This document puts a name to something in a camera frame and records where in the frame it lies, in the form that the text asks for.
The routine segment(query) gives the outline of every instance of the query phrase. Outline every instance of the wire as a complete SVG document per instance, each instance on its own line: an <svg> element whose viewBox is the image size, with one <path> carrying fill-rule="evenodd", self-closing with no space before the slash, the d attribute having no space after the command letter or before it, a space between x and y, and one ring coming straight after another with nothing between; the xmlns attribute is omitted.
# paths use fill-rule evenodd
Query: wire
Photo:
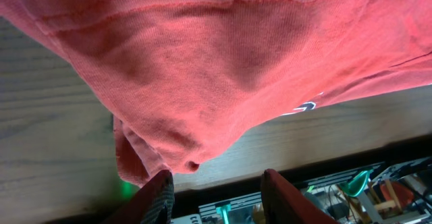
<svg viewBox="0 0 432 224"><path fill-rule="evenodd" d="M357 223L358 223L358 222L357 222L357 218L356 218L356 215L354 214L354 211L352 210L352 207L351 207L350 201L348 200L348 197L345 195L345 192L342 191L342 194L344 195L344 198L345 198L346 202L348 203L348 208L349 208L349 209L351 210L351 212L352 212L352 217L354 217L354 221L355 221L356 224L357 224ZM350 212L348 211L348 217L347 217L348 220L350 220L349 217L350 217Z"/></svg>
<svg viewBox="0 0 432 224"><path fill-rule="evenodd" d="M328 198L325 198L325 186L323 187L323 192L324 192L324 195L323 195L323 198L324 198L324 201L325 201L325 207L324 207L324 209L327 211L327 212L329 212L329 207L331 206L331 202L329 202L329 199Z"/></svg>
<svg viewBox="0 0 432 224"><path fill-rule="evenodd" d="M327 195L328 195L328 197L329 197L331 210L334 211L334 210L333 210L333 203L331 202L331 197L330 197L330 188L331 188L331 186L329 186L329 189L328 189L328 191L327 191Z"/></svg>

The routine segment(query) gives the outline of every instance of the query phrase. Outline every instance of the green light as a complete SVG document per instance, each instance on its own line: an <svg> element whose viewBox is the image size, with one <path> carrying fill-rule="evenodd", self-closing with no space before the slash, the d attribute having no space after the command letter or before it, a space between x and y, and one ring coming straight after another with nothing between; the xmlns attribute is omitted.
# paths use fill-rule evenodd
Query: green light
<svg viewBox="0 0 432 224"><path fill-rule="evenodd" d="M314 187L315 186L309 186L308 192L312 192L312 190L313 190Z"/></svg>
<svg viewBox="0 0 432 224"><path fill-rule="evenodd" d="M129 184L128 182L122 181L121 182L121 197L124 200L129 200L133 197L135 194L135 186L133 184Z"/></svg>

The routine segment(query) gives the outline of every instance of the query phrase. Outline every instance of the wood grain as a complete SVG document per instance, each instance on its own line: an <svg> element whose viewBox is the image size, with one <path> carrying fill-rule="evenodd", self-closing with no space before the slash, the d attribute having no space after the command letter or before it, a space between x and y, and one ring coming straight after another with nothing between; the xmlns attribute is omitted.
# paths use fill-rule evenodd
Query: wood grain
<svg viewBox="0 0 432 224"><path fill-rule="evenodd" d="M384 182L385 182L385 187L386 187L386 188L388 189L388 191L389 191L389 194L390 194L390 196L391 196L391 199L396 203L396 206L397 206L397 208L398 208L398 212L399 212L399 213L402 213L402 206L400 205L400 202L399 202L399 198L398 198L398 196L397 196L396 193L394 192L394 189L393 189L392 183L391 183L390 180L388 180L388 179L384 180Z"/></svg>
<svg viewBox="0 0 432 224"><path fill-rule="evenodd" d="M111 114L62 59L0 20L0 223L42 223L121 202ZM177 191L290 169L431 133L432 87L279 117Z"/></svg>

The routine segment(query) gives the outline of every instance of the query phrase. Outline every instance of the red t-shirt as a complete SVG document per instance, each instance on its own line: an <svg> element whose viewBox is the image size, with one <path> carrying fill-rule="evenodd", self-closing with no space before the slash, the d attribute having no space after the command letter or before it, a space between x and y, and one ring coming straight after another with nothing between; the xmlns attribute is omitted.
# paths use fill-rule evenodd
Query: red t-shirt
<svg viewBox="0 0 432 224"><path fill-rule="evenodd" d="M1 1L114 114L139 186L284 113L432 83L432 0Z"/></svg>

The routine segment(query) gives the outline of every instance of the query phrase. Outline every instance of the wooden surface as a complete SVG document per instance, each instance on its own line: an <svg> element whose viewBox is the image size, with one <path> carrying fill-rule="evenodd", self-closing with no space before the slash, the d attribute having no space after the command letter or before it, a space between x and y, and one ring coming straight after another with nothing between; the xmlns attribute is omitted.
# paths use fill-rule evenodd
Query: wooden surface
<svg viewBox="0 0 432 224"><path fill-rule="evenodd" d="M0 223L119 203L110 113L73 69L0 20ZM20 40L19 46L12 46ZM432 86L279 117L248 131L177 191L332 159L431 133Z"/></svg>

